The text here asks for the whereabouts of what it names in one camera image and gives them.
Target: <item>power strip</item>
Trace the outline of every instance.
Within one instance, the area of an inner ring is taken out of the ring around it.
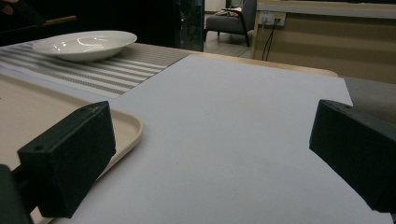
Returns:
[[[278,19],[276,26],[284,26],[286,12],[260,11],[259,24],[274,25],[275,19]]]

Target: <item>tray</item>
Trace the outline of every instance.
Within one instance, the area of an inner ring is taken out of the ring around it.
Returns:
[[[0,163],[20,165],[17,150],[77,108],[92,102],[0,74]],[[136,116],[111,109],[117,153],[104,173],[140,141],[143,124]],[[35,223],[50,219],[32,213]]]

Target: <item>gray armchair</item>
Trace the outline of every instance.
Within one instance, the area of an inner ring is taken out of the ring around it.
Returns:
[[[244,35],[247,46],[250,46],[248,31],[254,29],[256,19],[257,0],[245,0],[242,8],[224,8],[223,11],[231,12],[231,15],[219,15],[219,13],[206,18],[204,41],[208,31],[215,31]]]

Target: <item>striped cloth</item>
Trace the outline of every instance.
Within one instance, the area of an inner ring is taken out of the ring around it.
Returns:
[[[0,65],[79,90],[115,98],[188,56],[175,49],[133,43],[97,63],[70,63],[32,50],[34,42],[0,48]]]

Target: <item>table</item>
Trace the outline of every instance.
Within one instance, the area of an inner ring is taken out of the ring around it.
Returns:
[[[54,223],[391,223],[308,148],[318,100],[351,105],[343,79],[213,57],[116,98],[0,68],[144,122],[140,144]]]

